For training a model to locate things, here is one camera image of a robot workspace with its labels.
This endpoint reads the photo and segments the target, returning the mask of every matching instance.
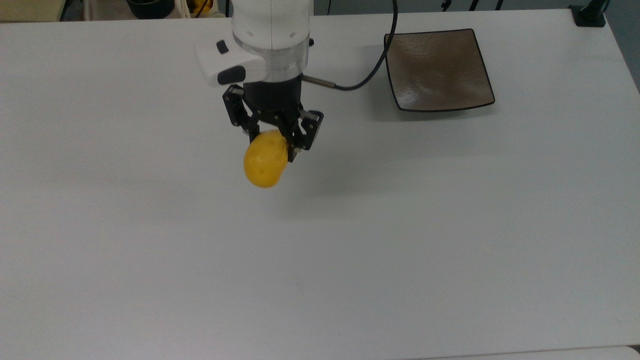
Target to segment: white tabletop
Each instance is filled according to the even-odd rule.
[[[350,85],[390,15],[316,17]],[[568,10],[402,14],[473,28],[486,108],[338,92],[270,190],[201,77],[227,20],[0,25],[0,357],[415,359],[640,343],[640,96]]]

